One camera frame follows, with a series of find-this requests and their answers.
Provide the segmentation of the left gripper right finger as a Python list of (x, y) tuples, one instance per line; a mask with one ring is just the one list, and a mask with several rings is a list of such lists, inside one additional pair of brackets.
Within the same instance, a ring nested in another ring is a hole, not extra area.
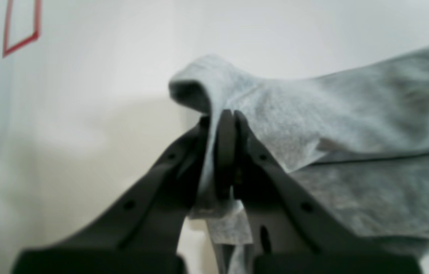
[(234, 196), (253, 236), (252, 274), (421, 274), (417, 260), (350, 232), (293, 180), (256, 138), (241, 111)]

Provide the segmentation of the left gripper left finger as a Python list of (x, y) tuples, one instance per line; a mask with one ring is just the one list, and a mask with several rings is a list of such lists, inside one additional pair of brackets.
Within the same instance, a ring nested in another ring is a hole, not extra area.
[(215, 127), (202, 117), (152, 168), (91, 224), (50, 247), (19, 256), (14, 274), (186, 274), (176, 250), (197, 201)]

